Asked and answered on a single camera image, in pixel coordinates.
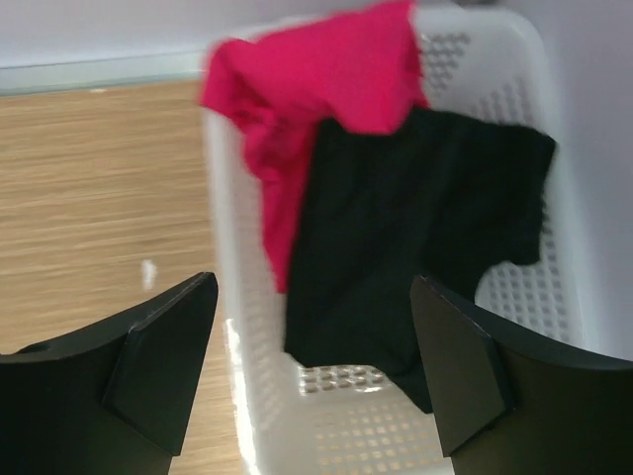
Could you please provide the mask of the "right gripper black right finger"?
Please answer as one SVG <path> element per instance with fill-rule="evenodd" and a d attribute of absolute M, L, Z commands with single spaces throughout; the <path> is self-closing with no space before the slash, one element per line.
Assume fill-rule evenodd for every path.
<path fill-rule="evenodd" d="M 482 309 L 422 276 L 410 289 L 443 454 L 458 474 L 628 474 L 632 365 Z"/>

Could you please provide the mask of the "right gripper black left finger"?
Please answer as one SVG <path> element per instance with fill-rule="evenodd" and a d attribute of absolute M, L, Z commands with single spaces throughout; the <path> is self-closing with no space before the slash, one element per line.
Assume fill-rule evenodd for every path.
<path fill-rule="evenodd" d="M 1 358 L 5 474 L 165 474 L 182 452 L 219 286 L 198 273 Z"/>

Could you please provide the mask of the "black t shirt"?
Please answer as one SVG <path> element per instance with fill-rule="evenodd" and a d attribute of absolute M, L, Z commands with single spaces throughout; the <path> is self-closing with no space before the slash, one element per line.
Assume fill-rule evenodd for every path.
<path fill-rule="evenodd" d="M 421 108 L 389 136 L 322 122 L 291 257 L 286 352 L 306 367 L 372 366 L 430 413 L 411 281 L 428 276 L 473 300 L 490 268 L 536 263 L 556 149 L 529 127 Z"/>

